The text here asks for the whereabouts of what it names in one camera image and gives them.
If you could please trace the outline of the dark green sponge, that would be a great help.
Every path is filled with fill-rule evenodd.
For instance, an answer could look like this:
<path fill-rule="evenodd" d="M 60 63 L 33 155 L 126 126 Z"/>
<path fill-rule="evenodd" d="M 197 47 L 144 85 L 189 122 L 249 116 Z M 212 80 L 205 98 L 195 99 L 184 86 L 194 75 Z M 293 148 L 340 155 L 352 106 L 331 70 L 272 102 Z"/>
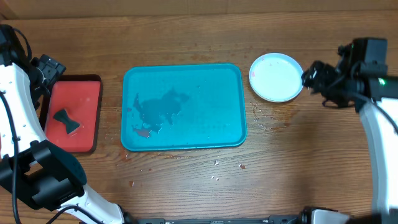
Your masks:
<path fill-rule="evenodd" d="M 62 109 L 62 110 L 56 112 L 53 115 L 53 119 L 55 119 L 65 125 L 65 130 L 66 130 L 67 134 L 71 134 L 72 132 L 74 132 L 76 129 L 78 129 L 80 127 L 80 123 L 72 120 L 69 117 L 69 115 L 65 109 Z"/>

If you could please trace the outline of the light blue plate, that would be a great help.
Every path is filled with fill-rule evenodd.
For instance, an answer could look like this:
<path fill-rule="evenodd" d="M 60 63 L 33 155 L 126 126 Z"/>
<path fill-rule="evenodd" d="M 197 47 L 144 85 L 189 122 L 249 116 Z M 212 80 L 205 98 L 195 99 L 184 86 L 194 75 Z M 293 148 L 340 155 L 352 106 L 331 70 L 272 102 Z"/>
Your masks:
<path fill-rule="evenodd" d="M 303 70 L 300 64 L 281 53 L 269 53 L 255 59 L 249 70 L 252 90 L 262 99 L 283 103 L 302 91 Z"/>

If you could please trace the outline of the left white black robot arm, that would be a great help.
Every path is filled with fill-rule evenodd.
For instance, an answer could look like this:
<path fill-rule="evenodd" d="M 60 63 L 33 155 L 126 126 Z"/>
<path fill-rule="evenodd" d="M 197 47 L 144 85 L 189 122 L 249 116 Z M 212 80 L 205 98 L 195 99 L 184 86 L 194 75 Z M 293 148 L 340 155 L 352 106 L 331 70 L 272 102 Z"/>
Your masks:
<path fill-rule="evenodd" d="M 49 96 L 65 66 L 49 57 L 32 57 L 25 36 L 1 25 L 1 187 L 12 195 L 12 212 L 20 223 L 18 201 L 56 211 L 53 223 L 69 213 L 82 223 L 134 223 L 120 205 L 87 183 L 84 169 L 69 152 L 51 143 L 36 114 L 39 98 Z"/>

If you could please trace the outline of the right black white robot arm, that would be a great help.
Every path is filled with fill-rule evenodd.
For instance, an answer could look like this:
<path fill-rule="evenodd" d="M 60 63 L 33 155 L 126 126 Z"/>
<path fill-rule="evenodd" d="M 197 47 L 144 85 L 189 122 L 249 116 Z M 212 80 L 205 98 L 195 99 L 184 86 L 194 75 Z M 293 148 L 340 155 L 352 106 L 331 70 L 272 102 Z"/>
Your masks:
<path fill-rule="evenodd" d="M 397 77 L 387 74 L 387 40 L 353 39 L 338 47 L 336 66 L 313 62 L 302 84 L 324 97 L 323 105 L 353 106 L 363 125 L 371 160 L 372 212 L 352 217 L 336 210 L 306 207 L 298 223 L 397 223 Z"/>

